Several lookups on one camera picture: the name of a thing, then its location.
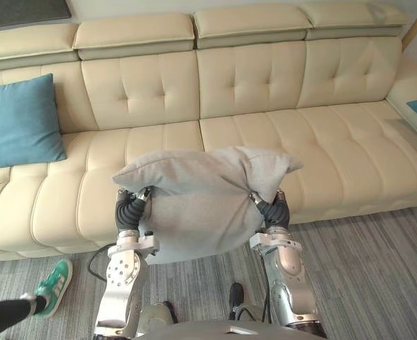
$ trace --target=green sneaker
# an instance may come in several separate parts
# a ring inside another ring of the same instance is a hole
[[[33,293],[44,296],[47,303],[45,309],[35,314],[36,316],[52,317],[54,315],[72,279],[72,273],[72,263],[67,259],[63,259],[57,262],[54,271],[46,280],[40,282],[40,285]]]

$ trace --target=sofa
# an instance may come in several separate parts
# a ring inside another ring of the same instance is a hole
[[[0,31],[0,84],[53,73],[67,153],[0,168],[0,261],[115,240],[111,177],[161,149],[298,157],[292,223],[417,206],[407,22],[386,4],[275,3]]]

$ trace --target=black flexible joint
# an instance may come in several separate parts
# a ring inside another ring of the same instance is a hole
[[[139,220],[144,213],[145,202],[140,199],[132,200],[128,191],[117,195],[116,224],[119,232],[138,230]]]
[[[264,216],[265,227],[273,227],[275,225],[287,228],[290,222],[289,206],[283,192],[278,192],[273,204],[269,204],[264,200],[257,204],[257,209]]]

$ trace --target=black cable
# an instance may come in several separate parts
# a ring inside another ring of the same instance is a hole
[[[90,260],[87,262],[87,271],[88,271],[91,275],[95,276],[96,278],[98,278],[99,280],[102,280],[102,281],[104,281],[104,282],[107,282],[107,281],[106,281],[106,279],[105,279],[103,276],[101,276],[100,274],[95,273],[95,272],[92,270],[91,265],[92,265],[92,262],[94,261],[95,257],[96,257],[98,254],[100,254],[102,251],[107,250],[109,247],[112,247],[112,246],[115,246],[115,245],[116,245],[115,243],[110,243],[110,244],[107,244],[106,246],[103,246],[102,248],[98,249],[97,251],[95,251],[95,254],[94,254],[94,255],[92,255],[92,256],[91,256],[91,258],[90,258]]]
[[[251,314],[251,312],[246,308],[246,307],[241,307],[240,311],[237,314],[237,321],[240,320],[240,317],[242,316],[242,313],[246,312],[246,314],[248,314],[251,318],[252,321],[256,321],[256,319],[253,317],[253,315]]]
[[[262,322],[265,321],[266,311],[267,311],[267,297],[265,297],[265,299],[264,299],[264,309],[262,310],[262,319],[261,319]]]
[[[265,285],[266,285],[266,289],[267,289],[267,292],[265,293],[264,310],[262,311],[262,322],[265,321],[265,310],[266,310],[267,311],[268,323],[271,324],[272,323],[272,313],[271,313],[271,310],[270,310],[270,284],[268,282],[267,270],[265,269],[264,257],[262,255],[260,257],[260,262],[262,264],[262,270],[264,271]]]

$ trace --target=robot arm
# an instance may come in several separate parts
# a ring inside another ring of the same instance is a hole
[[[111,259],[106,271],[106,290],[96,318],[95,340],[126,340],[136,335],[142,290],[147,278],[145,258],[159,249],[153,233],[140,237],[138,225],[150,189],[139,194],[125,189],[117,193],[116,224],[118,238],[108,250]]]
[[[277,321],[283,327],[326,338],[314,293],[306,282],[301,245],[287,231],[290,218],[284,193],[278,191],[273,204],[263,201],[256,193],[251,193],[250,198],[265,221],[265,228],[250,238],[250,246],[264,259]]]

